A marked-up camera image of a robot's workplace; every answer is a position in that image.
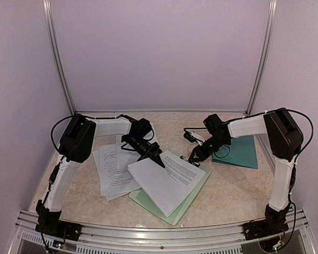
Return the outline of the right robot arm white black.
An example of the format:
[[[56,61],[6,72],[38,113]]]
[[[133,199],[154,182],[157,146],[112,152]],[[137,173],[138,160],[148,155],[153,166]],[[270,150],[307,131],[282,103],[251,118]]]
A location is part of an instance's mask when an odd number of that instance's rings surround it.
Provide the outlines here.
[[[295,182],[295,164],[301,153],[303,133],[286,108],[259,113],[254,116],[222,121],[217,114],[204,120],[205,129],[211,135],[205,141],[189,131],[184,137],[198,145],[192,150],[188,162],[202,162],[221,147],[231,144],[235,138],[266,134],[275,160],[275,176],[272,195],[261,220],[260,229],[266,235],[273,234],[285,222],[290,192]]]

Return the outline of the paper sheets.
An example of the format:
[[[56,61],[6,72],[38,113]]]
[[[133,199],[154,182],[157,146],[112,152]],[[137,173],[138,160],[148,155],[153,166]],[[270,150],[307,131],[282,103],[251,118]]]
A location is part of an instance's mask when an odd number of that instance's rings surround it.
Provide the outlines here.
[[[105,197],[107,201],[140,189],[128,169],[118,167],[115,144],[101,146],[92,154],[100,178],[101,196]]]

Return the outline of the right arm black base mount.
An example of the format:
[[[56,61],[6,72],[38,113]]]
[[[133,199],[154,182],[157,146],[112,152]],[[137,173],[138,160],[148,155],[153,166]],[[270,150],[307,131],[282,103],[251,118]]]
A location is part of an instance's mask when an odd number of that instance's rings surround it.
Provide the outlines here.
[[[243,224],[245,239],[253,240],[282,233],[283,231],[286,232],[289,229],[286,222],[286,215],[289,208],[290,203],[280,211],[276,211],[267,205],[264,219],[257,221],[252,220]]]

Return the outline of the dark teal folder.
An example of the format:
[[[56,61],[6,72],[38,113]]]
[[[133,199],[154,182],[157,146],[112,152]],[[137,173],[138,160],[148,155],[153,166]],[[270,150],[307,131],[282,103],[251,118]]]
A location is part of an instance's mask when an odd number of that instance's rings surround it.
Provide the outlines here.
[[[233,138],[229,146],[222,146],[213,153],[213,162],[251,169],[258,169],[254,137]]]

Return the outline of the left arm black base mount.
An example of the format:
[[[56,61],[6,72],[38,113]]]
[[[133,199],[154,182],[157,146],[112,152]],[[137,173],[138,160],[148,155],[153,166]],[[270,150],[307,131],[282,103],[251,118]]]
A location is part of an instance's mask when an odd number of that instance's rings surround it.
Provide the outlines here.
[[[37,232],[66,240],[79,240],[81,224],[60,220],[61,211],[51,212],[50,209],[45,208],[42,200],[38,200],[36,212],[38,214]]]

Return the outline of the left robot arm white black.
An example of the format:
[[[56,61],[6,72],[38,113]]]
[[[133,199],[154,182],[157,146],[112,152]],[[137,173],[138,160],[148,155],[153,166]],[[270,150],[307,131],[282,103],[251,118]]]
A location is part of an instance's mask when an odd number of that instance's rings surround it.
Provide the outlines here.
[[[127,115],[114,117],[92,117],[75,114],[66,118],[69,123],[60,138],[56,151],[59,154],[49,180],[48,190],[43,199],[38,200],[36,212],[38,222],[36,231],[59,237],[73,232],[78,235],[82,226],[77,223],[61,221],[61,205],[68,185],[81,163],[92,152],[95,137],[120,135],[122,142],[130,145],[140,159],[151,159],[159,166],[164,164],[157,142],[151,143],[145,136],[153,131],[149,120],[136,120]]]

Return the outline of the printed paper sheet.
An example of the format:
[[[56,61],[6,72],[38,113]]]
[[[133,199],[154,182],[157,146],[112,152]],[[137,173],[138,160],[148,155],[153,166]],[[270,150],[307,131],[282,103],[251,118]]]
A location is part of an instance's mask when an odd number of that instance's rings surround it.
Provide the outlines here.
[[[149,158],[128,166],[128,170],[165,216],[169,216],[193,191],[206,172],[169,150],[160,154],[161,167]]]
[[[152,122],[150,122],[152,130],[149,131],[145,136],[144,139],[147,140],[149,143],[154,143],[157,142],[158,143],[158,138],[155,132],[155,128],[154,128],[154,124]]]

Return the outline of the light green clipboard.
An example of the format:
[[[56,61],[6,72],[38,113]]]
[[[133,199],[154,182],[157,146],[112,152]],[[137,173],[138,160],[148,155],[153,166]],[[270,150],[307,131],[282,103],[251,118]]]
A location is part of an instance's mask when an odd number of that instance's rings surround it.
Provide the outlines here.
[[[208,180],[211,175],[211,170],[208,168],[201,168],[205,175],[201,179],[200,183],[196,185],[193,191],[187,196],[187,198],[169,215],[165,216],[164,213],[155,205],[155,203],[147,196],[147,194],[142,190],[132,191],[129,194],[129,198],[140,205],[142,208],[157,216],[159,219],[168,223],[169,225],[176,225],[178,221],[182,218],[183,214],[189,208],[191,203],[194,201],[199,191],[203,188],[205,182]]]

